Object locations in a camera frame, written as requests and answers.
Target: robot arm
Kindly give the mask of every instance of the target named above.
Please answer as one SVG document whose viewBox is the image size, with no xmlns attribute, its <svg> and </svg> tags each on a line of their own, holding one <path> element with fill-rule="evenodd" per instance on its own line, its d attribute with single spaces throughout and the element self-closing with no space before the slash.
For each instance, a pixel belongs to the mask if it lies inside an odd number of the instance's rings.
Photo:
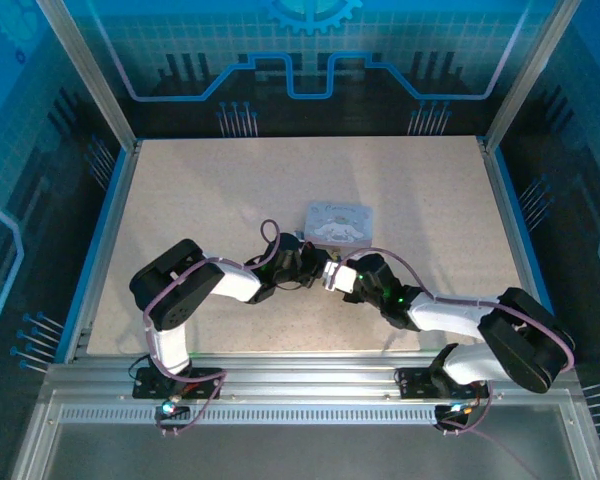
<svg viewBox="0 0 600 480">
<path fill-rule="evenodd" d="M 263 257 L 273 245 L 270 244 Z M 130 283 L 136 305 L 147 305 L 175 278 L 205 256 L 193 241 L 183 240 L 138 272 Z M 267 264 L 253 271 L 208 263 L 184 279 L 152 310 L 151 332 L 158 360 L 171 374 L 190 368 L 185 322 L 210 294 L 245 303 L 269 298 L 278 284 L 295 281 L 311 287 L 318 278 L 329 290 L 344 292 L 344 301 L 370 303 L 394 327 L 415 331 L 440 330 L 469 335 L 485 343 L 448 345 L 430 367 L 431 382 L 445 397 L 454 387 L 485 380 L 513 380 L 538 393 L 546 392 L 566 363 L 565 353 L 551 339 L 517 318 L 488 306 L 442 303 L 419 287 L 402 285 L 379 254 L 350 260 L 338 269 L 327 252 L 283 233 Z M 455 298 L 458 303 L 467 299 Z M 481 302 L 499 303 L 524 312 L 557 332 L 573 347 L 553 316 L 524 291 L 508 289 Z"/>
<path fill-rule="evenodd" d="M 372 304 L 396 328 L 453 332 L 485 342 L 452 344 L 440 352 L 431 376 L 442 392 L 476 381 L 513 380 L 527 390 L 544 393 L 567 363 L 565 352 L 553 340 L 495 306 L 527 315 L 571 350 L 575 348 L 557 320 L 519 288 L 481 299 L 437 297 L 422 288 L 402 285 L 379 254 L 350 260 L 340 267 L 335 279 L 334 271 L 335 264 L 325 268 L 328 288 L 344 292 L 345 302 Z"/>
</svg>

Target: glass panel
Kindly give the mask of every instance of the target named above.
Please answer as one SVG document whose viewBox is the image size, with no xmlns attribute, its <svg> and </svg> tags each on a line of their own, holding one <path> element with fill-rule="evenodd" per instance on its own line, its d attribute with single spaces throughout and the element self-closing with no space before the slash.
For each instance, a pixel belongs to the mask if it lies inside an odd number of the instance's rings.
<svg viewBox="0 0 600 480">
<path fill-rule="evenodd" d="M 71 0 L 142 137 L 484 134 L 553 5 Z"/>
<path fill-rule="evenodd" d="M 10 477 L 119 149 L 35 2 L 0 2 L 0 478 Z"/>
<path fill-rule="evenodd" d="M 502 152 L 554 310 L 576 339 L 582 383 L 598 384 L 600 0 L 582 3 Z"/>
</svg>

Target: wooden tabletop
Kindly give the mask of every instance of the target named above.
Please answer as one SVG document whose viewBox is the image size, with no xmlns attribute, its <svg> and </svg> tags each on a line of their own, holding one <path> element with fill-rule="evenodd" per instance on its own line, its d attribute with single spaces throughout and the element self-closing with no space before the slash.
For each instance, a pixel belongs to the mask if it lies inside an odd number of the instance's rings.
<svg viewBox="0 0 600 480">
<path fill-rule="evenodd" d="M 316 200 L 372 207 L 373 245 L 405 258 L 430 289 L 492 295 L 520 285 L 475 137 L 148 140 L 88 352 L 146 352 L 129 281 L 179 240 L 246 261 L 264 251 L 263 219 L 302 230 Z M 439 349 L 471 341 L 398 331 L 373 307 L 341 298 L 318 282 L 277 291 L 259 305 L 210 296 L 188 323 L 187 343 L 191 351 L 220 353 Z"/>
</svg>

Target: purple cable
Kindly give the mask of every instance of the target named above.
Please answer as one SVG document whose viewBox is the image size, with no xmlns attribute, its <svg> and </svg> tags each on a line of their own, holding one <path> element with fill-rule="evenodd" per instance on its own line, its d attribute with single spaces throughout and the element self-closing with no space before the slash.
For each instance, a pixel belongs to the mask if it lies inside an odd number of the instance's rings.
<svg viewBox="0 0 600 480">
<path fill-rule="evenodd" d="M 451 426 L 453 426 L 453 427 L 457 427 L 457 428 L 459 428 L 459 429 L 460 429 L 460 431 L 459 431 L 458 433 L 466 433 L 466 432 L 471 432 L 471 433 L 473 433 L 473 434 L 475 434 L 475 435 L 478 435 L 479 437 L 482 437 L 482 438 L 484 438 L 485 440 L 487 440 L 487 441 L 489 441 L 489 442 L 492 442 L 494 445 L 497 445 L 497 446 L 498 446 L 498 447 L 500 447 L 502 450 L 504 450 L 506 453 L 508 453 L 508 454 L 511 456 L 511 458 L 513 458 L 513 459 L 516 461 L 516 463 L 517 463 L 518 465 L 520 465 L 522 468 L 524 468 L 524 469 L 527 471 L 527 473 L 528 473 L 529 475 L 531 475 L 531 476 L 532 476 L 533 478 L 535 478 L 536 480 L 540 480 L 540 476 L 539 476 L 537 473 L 535 473 L 535 472 L 534 472 L 534 471 L 531 469 L 531 467 L 529 467 L 529 465 L 527 465 L 527 464 L 525 463 L 525 461 L 524 461 L 524 460 L 522 460 L 522 458 L 520 458 L 520 457 L 519 457 L 519 456 L 518 456 L 518 455 L 517 455 L 515 452 L 513 452 L 513 450 L 511 450 L 509 447 L 507 447 L 507 446 L 506 446 L 504 443 L 502 443 L 502 442 L 501 442 L 500 440 L 498 440 L 497 438 L 495 438 L 495 437 L 492 437 L 491 435 L 488 435 L 488 434 L 486 434 L 486 433 L 484 433 L 484 432 L 480 432 L 480 431 L 478 431 L 478 430 L 470 430 L 469 428 L 464 428 L 464 427 L 462 426 L 462 424 L 461 424 L 461 423 L 454 422 L 454 421 L 451 421 L 451 420 L 443 420 L 443 423 L 446 423 L 447 425 L 451 425 Z"/>
<path fill-rule="evenodd" d="M 221 372 L 214 373 L 212 375 L 205 375 L 203 377 L 195 377 L 195 378 L 183 377 L 181 375 L 175 375 L 175 374 L 169 372 L 169 370 L 167 370 L 167 368 L 164 366 L 164 364 L 158 358 L 158 351 L 156 349 L 155 344 L 153 343 L 153 337 L 151 335 L 151 330 L 153 329 L 153 322 L 151 321 L 151 318 L 149 315 L 151 314 L 151 311 L 155 308 L 155 306 L 158 303 L 160 303 L 167 295 L 169 295 L 169 293 L 171 293 L 178 285 L 181 285 L 189 277 L 189 275 L 191 275 L 193 272 L 195 272 L 199 268 L 202 268 L 207 263 L 224 263 L 226 265 L 231 265 L 232 267 L 239 268 L 240 270 L 255 270 L 256 268 L 259 268 L 262 265 L 265 265 L 266 263 L 268 263 L 273 258 L 273 256 L 278 251 L 278 248 L 280 247 L 280 227 L 278 226 L 278 224 L 276 223 L 275 220 L 272 220 L 270 218 L 266 219 L 260 225 L 260 234 L 262 235 L 262 238 L 264 238 L 264 240 L 269 244 L 271 243 L 271 241 L 269 241 L 269 239 L 267 238 L 267 236 L 264 233 L 264 227 L 267 223 L 271 223 L 273 225 L 273 227 L 275 228 L 276 238 L 274 240 L 273 249 L 271 250 L 269 255 L 267 255 L 267 257 L 264 260 L 254 264 L 254 265 L 249 265 L 249 266 L 241 265 L 237 262 L 234 262 L 233 260 L 227 260 L 222 257 L 210 257 L 210 258 L 205 258 L 204 260 L 200 260 L 199 262 L 196 262 L 192 266 L 187 268 L 173 282 L 171 282 L 169 285 L 167 285 L 167 287 L 164 290 L 162 290 L 158 295 L 156 295 L 155 298 L 153 300 L 151 300 L 149 305 L 147 305 L 147 308 L 145 308 L 144 312 L 142 313 L 142 321 L 144 322 L 144 326 L 145 326 L 144 330 L 145 330 L 145 336 L 147 339 L 147 345 L 149 346 L 149 354 L 151 355 L 151 360 L 153 361 L 154 365 L 156 366 L 158 371 L 160 373 L 162 373 L 162 375 L 164 375 L 165 377 L 169 377 L 173 380 L 176 380 L 178 382 L 182 382 L 182 383 L 200 383 L 200 382 L 208 382 L 208 381 L 216 380 L 216 379 L 220 380 L 218 385 L 216 386 L 215 390 L 209 397 L 209 399 L 206 401 L 206 403 L 204 404 L 204 406 L 202 407 L 200 412 L 198 412 L 198 415 L 196 415 L 196 417 L 193 419 L 193 421 L 191 421 L 185 427 L 181 428 L 180 430 L 174 430 L 175 434 L 177 434 L 177 432 L 182 432 L 182 431 L 186 430 L 187 428 L 193 426 L 202 417 L 202 414 L 209 407 L 209 403 L 211 402 L 211 399 L 216 396 L 216 394 L 220 391 L 220 387 L 222 387 L 222 385 L 224 384 L 224 380 L 225 380 L 225 377 L 227 376 L 227 372 L 226 372 L 226 370 L 222 370 Z"/>
<path fill-rule="evenodd" d="M 202 416 L 204 415 L 204 412 L 207 411 L 207 408 L 209 408 L 209 405 L 211 404 L 211 399 L 214 398 L 218 392 L 220 391 L 220 389 L 222 388 L 222 385 L 224 385 L 224 381 L 227 378 L 227 374 L 225 371 L 220 373 L 220 381 L 218 382 L 218 385 L 216 386 L 216 388 L 213 389 L 213 392 L 211 393 L 211 396 L 207 399 L 206 402 L 204 402 L 204 405 L 202 406 L 202 408 L 200 409 L 200 411 L 198 412 L 198 414 L 195 416 L 195 418 L 193 420 L 191 420 L 189 423 L 187 423 L 184 427 L 182 428 L 177 428 L 174 427 L 173 430 L 166 430 L 162 427 L 162 422 L 160 422 L 160 420 L 157 420 L 156 422 L 156 426 L 160 429 L 162 429 L 162 432 L 166 435 L 167 433 L 172 434 L 172 435 L 179 435 L 182 432 L 185 432 L 187 430 L 189 430 L 191 427 L 193 427 L 195 424 L 198 423 L 198 421 L 202 418 Z"/>
<path fill-rule="evenodd" d="M 547 327 L 542 325 L 537 320 L 535 320 L 535 319 L 531 318 L 529 315 L 519 312 L 511 307 L 507 307 L 506 305 L 500 305 L 499 303 L 495 303 L 495 302 L 481 302 L 480 300 L 462 300 L 462 299 L 455 299 L 455 298 L 438 297 L 438 296 L 434 295 L 433 293 L 431 293 L 431 291 L 424 285 L 424 283 L 422 282 L 422 280 L 420 279 L 420 277 L 418 276 L 416 271 L 413 269 L 413 267 L 411 267 L 411 265 L 409 265 L 400 256 L 396 255 L 393 252 L 390 252 L 389 250 L 385 250 L 384 248 L 375 248 L 375 247 L 361 248 L 359 250 L 356 250 L 356 251 L 351 252 L 350 254 L 344 256 L 342 258 L 342 260 L 340 260 L 340 263 L 338 263 L 338 265 L 336 266 L 336 268 L 333 272 L 333 275 L 331 276 L 331 281 L 329 282 L 329 288 L 330 289 L 333 288 L 333 284 L 335 283 L 338 270 L 340 270 L 340 267 L 342 265 L 344 265 L 347 260 L 351 259 L 352 257 L 354 257 L 356 255 L 359 255 L 361 253 L 366 253 L 366 252 L 383 253 L 383 254 L 388 255 L 389 257 L 397 260 L 398 262 L 400 262 L 407 270 L 409 270 L 409 273 L 415 279 L 418 286 L 422 289 L 422 291 L 425 293 L 425 295 L 427 295 L 427 297 L 429 297 L 431 300 L 434 301 L 434 303 L 440 302 L 440 303 L 446 303 L 446 304 L 450 304 L 450 305 L 466 305 L 466 306 L 470 306 L 470 307 L 495 308 L 497 310 L 501 310 L 505 313 L 508 313 L 509 315 L 513 315 L 514 317 L 522 320 L 523 322 L 527 323 L 528 325 L 531 325 L 535 329 L 540 330 L 547 337 L 549 337 L 556 345 L 558 345 L 564 352 L 565 356 L 567 357 L 567 363 L 562 368 L 561 372 L 567 372 L 573 368 L 573 366 L 575 364 L 575 358 L 573 357 L 573 352 L 571 352 L 571 349 L 569 348 L 569 346 L 558 335 L 556 335 L 554 332 L 549 330 Z"/>
</svg>

